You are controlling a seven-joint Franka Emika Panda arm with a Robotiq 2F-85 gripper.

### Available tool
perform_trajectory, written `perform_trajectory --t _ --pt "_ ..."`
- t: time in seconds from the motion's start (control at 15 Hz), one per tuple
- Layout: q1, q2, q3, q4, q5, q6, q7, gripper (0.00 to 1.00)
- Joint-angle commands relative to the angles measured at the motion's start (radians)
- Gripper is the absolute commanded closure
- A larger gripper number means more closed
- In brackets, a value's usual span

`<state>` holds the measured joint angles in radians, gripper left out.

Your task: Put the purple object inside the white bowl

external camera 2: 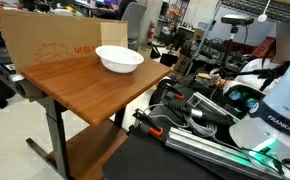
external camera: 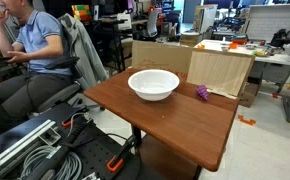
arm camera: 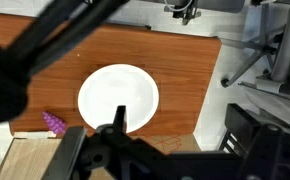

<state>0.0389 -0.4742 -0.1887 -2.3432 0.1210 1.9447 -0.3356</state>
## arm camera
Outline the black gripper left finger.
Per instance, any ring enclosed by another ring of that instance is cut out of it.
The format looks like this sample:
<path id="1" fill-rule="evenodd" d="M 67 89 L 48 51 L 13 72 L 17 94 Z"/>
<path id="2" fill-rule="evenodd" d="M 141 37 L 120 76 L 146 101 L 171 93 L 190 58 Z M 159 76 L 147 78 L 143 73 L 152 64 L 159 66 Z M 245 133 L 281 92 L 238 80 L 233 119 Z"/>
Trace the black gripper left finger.
<path id="1" fill-rule="evenodd" d="M 25 111 L 34 75 L 71 51 L 128 1 L 93 0 L 54 34 L 84 0 L 53 0 L 8 47 L 0 47 L 0 123 Z"/>

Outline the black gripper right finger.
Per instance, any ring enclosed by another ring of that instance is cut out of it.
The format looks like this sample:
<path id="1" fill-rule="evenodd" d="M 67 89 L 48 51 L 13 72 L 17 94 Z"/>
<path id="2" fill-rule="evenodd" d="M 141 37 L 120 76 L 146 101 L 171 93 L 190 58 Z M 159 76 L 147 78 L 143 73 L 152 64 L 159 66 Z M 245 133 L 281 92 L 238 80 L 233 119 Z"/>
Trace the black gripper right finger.
<path id="1" fill-rule="evenodd" d="M 91 137 L 69 128 L 42 180 L 88 180 L 105 169 L 116 180 L 290 180 L 290 129 L 264 122 L 238 105 L 226 110 L 226 134 L 212 152 L 164 154 L 123 132 L 126 108 Z"/>

